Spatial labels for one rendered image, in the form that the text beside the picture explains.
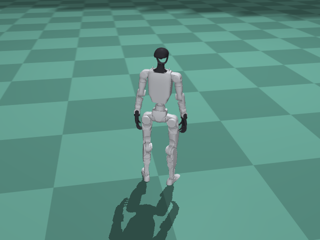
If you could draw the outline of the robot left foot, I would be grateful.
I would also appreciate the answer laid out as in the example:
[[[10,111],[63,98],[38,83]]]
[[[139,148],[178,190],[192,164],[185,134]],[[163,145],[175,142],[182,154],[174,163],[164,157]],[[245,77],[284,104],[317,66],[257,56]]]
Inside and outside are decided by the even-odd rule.
[[[148,175],[147,175],[147,173],[146,173],[146,175],[145,175],[145,174],[144,174],[145,168],[143,167],[142,170],[141,170],[141,172],[142,172],[144,181],[145,181],[145,182],[149,182],[149,181],[150,181],[150,173],[149,173],[149,171],[148,171]]]

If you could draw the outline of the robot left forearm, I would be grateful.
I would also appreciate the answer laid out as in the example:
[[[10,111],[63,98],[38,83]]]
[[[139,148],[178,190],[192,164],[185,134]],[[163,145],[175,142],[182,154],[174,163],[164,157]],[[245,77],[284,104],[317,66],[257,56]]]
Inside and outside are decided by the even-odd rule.
[[[138,93],[139,93],[139,89],[137,90],[137,93],[136,93],[136,101],[135,101],[135,109],[134,109],[134,114],[135,114],[135,111],[139,111],[139,114],[141,112],[141,107],[142,107],[142,102],[143,102],[143,97],[141,96],[138,96]]]

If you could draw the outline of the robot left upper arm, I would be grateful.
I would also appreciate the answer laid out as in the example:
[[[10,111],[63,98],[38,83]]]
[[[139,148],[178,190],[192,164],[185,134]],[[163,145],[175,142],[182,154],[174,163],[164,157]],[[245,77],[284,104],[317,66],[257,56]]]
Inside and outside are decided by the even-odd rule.
[[[139,74],[139,90],[138,90],[138,96],[143,97],[146,94],[146,83],[147,83],[147,77],[148,77],[149,69],[144,69]]]

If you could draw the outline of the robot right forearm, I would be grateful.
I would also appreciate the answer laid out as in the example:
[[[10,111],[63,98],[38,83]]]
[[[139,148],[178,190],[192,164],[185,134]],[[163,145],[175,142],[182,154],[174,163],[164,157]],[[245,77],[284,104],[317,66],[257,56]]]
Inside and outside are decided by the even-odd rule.
[[[187,110],[186,110],[186,102],[185,102],[185,94],[182,94],[182,100],[179,100],[178,102],[178,106],[179,106],[179,111],[180,111],[180,116],[182,118],[184,118],[184,114],[187,114]],[[188,114],[187,114],[188,116]]]

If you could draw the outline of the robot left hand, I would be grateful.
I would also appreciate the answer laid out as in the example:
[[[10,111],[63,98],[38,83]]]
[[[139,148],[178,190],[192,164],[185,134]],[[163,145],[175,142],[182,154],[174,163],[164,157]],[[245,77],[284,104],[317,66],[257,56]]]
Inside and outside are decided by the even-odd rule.
[[[141,122],[139,121],[140,114],[139,114],[138,110],[135,111],[134,116],[135,116],[135,123],[136,123],[137,129],[142,130],[142,127],[139,125],[139,123],[141,123]]]

